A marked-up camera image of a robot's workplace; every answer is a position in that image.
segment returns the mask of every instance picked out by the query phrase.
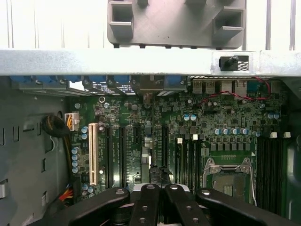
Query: white connector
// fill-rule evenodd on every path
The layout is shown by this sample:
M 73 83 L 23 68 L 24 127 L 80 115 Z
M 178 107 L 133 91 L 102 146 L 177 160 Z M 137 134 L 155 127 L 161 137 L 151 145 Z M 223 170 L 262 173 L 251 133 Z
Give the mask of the white connector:
M 65 123 L 67 124 L 69 120 L 71 120 L 70 131 L 77 131 L 79 129 L 79 113 L 66 113 Z
M 99 162 L 98 162 L 98 123 L 89 124 L 89 167 L 90 184 L 97 185 Z

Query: motherboard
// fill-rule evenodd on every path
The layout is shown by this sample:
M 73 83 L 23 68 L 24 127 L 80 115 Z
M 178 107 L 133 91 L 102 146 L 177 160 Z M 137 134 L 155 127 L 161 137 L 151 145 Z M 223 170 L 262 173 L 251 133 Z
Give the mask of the motherboard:
M 80 199 L 111 187 L 132 191 L 149 183 L 150 167 L 166 166 L 171 182 L 192 192 L 210 187 L 256 204 L 258 139 L 287 136 L 287 93 L 281 87 L 257 101 L 212 95 L 226 83 L 193 80 L 187 91 L 147 104 L 139 96 L 71 97 L 79 116 L 71 153 Z M 248 97 L 266 95 L 258 81 L 244 85 Z

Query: green circuit board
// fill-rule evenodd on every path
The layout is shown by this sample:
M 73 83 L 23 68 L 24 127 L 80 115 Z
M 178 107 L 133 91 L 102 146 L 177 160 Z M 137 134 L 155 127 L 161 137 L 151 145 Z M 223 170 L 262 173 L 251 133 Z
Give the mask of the green circuit board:
M 260 89 L 258 85 L 248 95 L 258 97 Z M 99 97 L 71 97 L 71 110 L 79 113 L 80 120 L 79 130 L 72 133 L 72 146 L 80 148 L 76 175 L 82 183 L 89 182 L 89 145 L 80 129 L 93 122 L 101 122 L 104 128 L 97 137 L 102 174 L 93 193 L 83 191 L 82 199 L 110 187 L 131 191 L 136 184 L 148 182 L 149 164 L 142 162 L 147 142 L 151 163 L 167 166 L 172 183 L 185 184 L 191 191 L 213 187 L 253 203 L 257 136 L 268 137 L 285 123 L 281 106 L 287 101 L 286 92 L 264 101 L 219 95 L 200 104 L 208 96 L 181 92 L 155 97 L 151 106 L 136 96 L 105 96 L 101 103 Z

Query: pci slot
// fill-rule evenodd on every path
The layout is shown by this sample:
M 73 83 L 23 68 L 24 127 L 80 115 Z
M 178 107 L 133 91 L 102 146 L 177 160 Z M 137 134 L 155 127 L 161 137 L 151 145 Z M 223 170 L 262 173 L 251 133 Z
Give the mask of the pci slot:
M 89 124 L 89 173 L 90 173 L 90 184 L 98 184 L 98 124 Z
M 119 177 L 120 186 L 127 187 L 127 129 L 119 127 Z
M 162 166 L 168 167 L 168 126 L 162 126 Z
M 106 127 L 105 133 L 105 155 L 106 155 L 106 171 L 105 171 L 105 187 L 106 189 L 112 188 L 114 183 L 113 172 L 113 147 L 112 147 L 112 128 Z

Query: metal panel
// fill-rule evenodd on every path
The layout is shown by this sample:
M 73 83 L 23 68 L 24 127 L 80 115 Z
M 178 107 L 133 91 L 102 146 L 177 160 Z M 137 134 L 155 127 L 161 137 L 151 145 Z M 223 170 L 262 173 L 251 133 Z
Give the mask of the metal panel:
M 63 111 L 64 102 L 57 97 L 36 97 L 13 90 L 8 77 L 0 78 L 0 96 L 0 127 L 5 132 L 4 145 L 0 146 L 0 182 L 8 180 L 9 194 L 0 199 L 0 225 L 20 226 L 32 216 L 41 218 L 47 207 L 43 202 L 52 202 L 66 187 L 62 140 L 53 138 L 54 148 L 49 151 L 50 136 L 43 131 L 40 134 L 41 118 Z M 23 131 L 28 125 L 34 129 Z

